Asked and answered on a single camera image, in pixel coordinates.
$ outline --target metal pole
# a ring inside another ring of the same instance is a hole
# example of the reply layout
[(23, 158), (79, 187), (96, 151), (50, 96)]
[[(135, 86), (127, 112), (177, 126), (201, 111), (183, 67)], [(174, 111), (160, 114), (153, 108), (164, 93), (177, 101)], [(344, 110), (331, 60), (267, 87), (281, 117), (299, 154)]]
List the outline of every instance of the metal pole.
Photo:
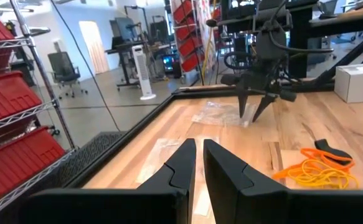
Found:
[[(170, 0), (169, 1), (169, 3), (170, 3), (170, 11), (171, 11), (171, 18), (172, 18), (172, 21), (171, 22), (172, 22), (173, 27), (175, 27), (176, 26), (176, 21), (174, 20), (174, 16), (173, 16), (174, 14), (173, 14), (173, 2), (172, 1), (173, 0)], [(178, 51), (179, 50), (179, 43), (178, 43), (178, 40), (177, 40), (176, 32), (173, 33), (173, 36), (174, 36), (174, 43), (175, 43), (176, 49)], [(182, 65), (183, 62), (184, 62), (183, 61), (183, 58), (182, 57), (179, 57), (179, 64), (180, 64), (181, 76), (185, 76), (184, 71), (182, 70), (182, 67), (181, 67), (181, 65)]]
[[(194, 16), (195, 26), (198, 26), (198, 18), (197, 18), (198, 10), (195, 8), (194, 0), (191, 0), (191, 3), (192, 3), (192, 15)], [(202, 36), (199, 37), (198, 27), (196, 27), (196, 29), (195, 29), (195, 35), (196, 35), (197, 38), (200, 38), (202, 40), (202, 43), (204, 43), (204, 40), (203, 40)], [(196, 56), (198, 57), (198, 63), (199, 63), (198, 64), (198, 71), (199, 71), (198, 76), (200, 78), (200, 81), (202, 82), (202, 85), (205, 85), (205, 80), (202, 79), (202, 70), (200, 69), (200, 65), (202, 65), (202, 60), (200, 59), (200, 54), (197, 54)]]
[(12, 5), (12, 8), (14, 9), (14, 13), (18, 19), (19, 27), (21, 28), (22, 33), (24, 34), (24, 37), (27, 39), (28, 46), (32, 52), (32, 55), (34, 57), (34, 60), (36, 61), (37, 68), (40, 71), (40, 74), (42, 75), (43, 81), (45, 86), (47, 87), (47, 91), (49, 92), (49, 96), (52, 100), (55, 100), (55, 112), (58, 114), (59, 121), (61, 122), (62, 127), (64, 128), (64, 133), (69, 141), (71, 149), (75, 149), (75, 143), (72, 140), (72, 137), (70, 136), (68, 127), (66, 125), (66, 122), (64, 120), (64, 117), (62, 116), (61, 111), (58, 107), (58, 102), (55, 98), (54, 91), (52, 90), (51, 84), (49, 82), (49, 78), (47, 77), (47, 74), (45, 72), (43, 63), (39, 57), (39, 54), (36, 50), (36, 45), (34, 43), (33, 38), (31, 37), (31, 31), (29, 30), (29, 27), (26, 25), (25, 19), (22, 16), (21, 12), (19, 11), (19, 6), (17, 0), (10, 0), (10, 3)]
[(146, 20), (145, 8), (141, 7), (140, 9), (142, 9), (144, 13), (145, 26), (146, 26), (146, 32), (148, 33), (148, 38), (152, 38), (148, 27), (148, 21)]
[(155, 16), (152, 16), (152, 23), (154, 24), (154, 33), (155, 33), (155, 37), (158, 37), (158, 31), (156, 30), (156, 23), (155, 23)]

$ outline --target metal wire shelf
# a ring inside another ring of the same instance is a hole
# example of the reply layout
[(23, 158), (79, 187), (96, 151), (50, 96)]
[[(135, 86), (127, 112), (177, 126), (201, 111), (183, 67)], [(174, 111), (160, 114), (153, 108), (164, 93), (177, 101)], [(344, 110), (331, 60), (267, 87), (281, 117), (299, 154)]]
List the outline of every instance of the metal wire shelf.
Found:
[(21, 47), (27, 46), (28, 41), (26, 38), (14, 39), (14, 40), (0, 40), (0, 49), (9, 47)]
[(65, 162), (73, 153), (75, 150), (71, 150), (70, 152), (66, 153), (63, 157), (61, 157), (59, 160), (45, 168), (42, 172), (38, 173), (37, 175), (33, 176), (31, 179), (29, 179), (27, 182), (23, 183), (16, 189), (14, 189), (12, 192), (5, 195), (3, 198), (0, 199), (0, 211), (7, 205), (9, 205), (11, 202), (13, 202), (16, 198), (21, 196), (25, 191), (30, 189), (34, 184), (36, 184), (38, 181), (43, 179), (45, 176), (47, 176), (49, 173), (51, 173), (55, 168), (57, 168), (61, 163)]
[(54, 100), (49, 101), (49, 102), (41, 104), (39, 106), (35, 106), (31, 109), (28, 109), (28, 110), (22, 111), (20, 113), (8, 116), (6, 118), (0, 119), (0, 128), (7, 126), (8, 124), (13, 124), (19, 120), (30, 117), (32, 115), (38, 114), (41, 111), (52, 108), (52, 107), (54, 107), (54, 102), (55, 102)]

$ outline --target desk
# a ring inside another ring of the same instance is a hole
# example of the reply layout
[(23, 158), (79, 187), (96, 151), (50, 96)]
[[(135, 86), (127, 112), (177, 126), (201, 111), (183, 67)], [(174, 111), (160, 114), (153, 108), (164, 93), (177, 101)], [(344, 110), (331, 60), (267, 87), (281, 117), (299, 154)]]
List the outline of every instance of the desk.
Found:
[(363, 10), (346, 12), (331, 19), (310, 20), (310, 37), (363, 31)]
[(345, 12), (347, 7), (354, 7), (354, 6), (361, 6), (363, 5), (363, 1), (359, 1), (359, 2), (352, 2), (350, 4), (345, 4), (343, 6), (341, 6), (342, 11)]
[(120, 60), (120, 64), (121, 64), (121, 68), (123, 69), (123, 75), (125, 77), (125, 82), (126, 83), (120, 83), (120, 84), (116, 84), (116, 86), (118, 87), (118, 91), (120, 90), (120, 87), (122, 86), (138, 86), (139, 85), (139, 81), (131, 83), (129, 76), (127, 74), (127, 69), (126, 69), (126, 64), (125, 64), (125, 58), (123, 57), (123, 54), (125, 52), (129, 52), (131, 50), (132, 46), (135, 45), (141, 45), (143, 44), (143, 42), (130, 42), (130, 43), (126, 43), (126, 44), (120, 44), (116, 46), (116, 49), (111, 49), (111, 50), (106, 50), (105, 53), (107, 54), (119, 54), (119, 60)]
[[(351, 173), (358, 178), (363, 189), (363, 103), (348, 105), (333, 92), (300, 93), (295, 103), (277, 100), (256, 123), (241, 128), (191, 122), (192, 116), (206, 101), (237, 103), (237, 98), (174, 100), (165, 108), (159, 106), (161, 113), (146, 127), (137, 126), (141, 132), (131, 138), (83, 188), (136, 188), (140, 184), (137, 178), (141, 168), (160, 138), (180, 141), (185, 138), (195, 138), (196, 141), (218, 139), (221, 145), (267, 176), (301, 162), (301, 147), (314, 147), (315, 139), (326, 138), (330, 146), (343, 149), (354, 158), (356, 165)], [(248, 102), (258, 104), (260, 96), (252, 96)], [(192, 223), (211, 224), (214, 216), (203, 178), (200, 144), (197, 144), (197, 152)], [(152, 166), (160, 167), (169, 156), (166, 152), (159, 152), (159, 159)], [(290, 179), (281, 183), (292, 189), (299, 188)]]

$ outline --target doorway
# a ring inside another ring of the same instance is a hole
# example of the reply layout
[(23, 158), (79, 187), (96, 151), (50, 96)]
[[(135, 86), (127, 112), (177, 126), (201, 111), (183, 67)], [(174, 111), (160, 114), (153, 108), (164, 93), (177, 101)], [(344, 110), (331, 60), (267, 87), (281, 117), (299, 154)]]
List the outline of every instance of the doorway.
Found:
[(79, 26), (88, 49), (88, 54), (93, 62), (95, 74), (109, 71), (100, 31), (96, 22), (79, 21)]

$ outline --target white box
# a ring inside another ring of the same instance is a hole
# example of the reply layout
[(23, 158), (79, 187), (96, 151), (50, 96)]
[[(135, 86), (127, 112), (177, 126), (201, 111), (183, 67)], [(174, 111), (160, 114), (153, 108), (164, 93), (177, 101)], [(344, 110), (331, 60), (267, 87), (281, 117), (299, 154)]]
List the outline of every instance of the white box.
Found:
[(346, 103), (363, 102), (363, 64), (336, 67), (334, 91)]

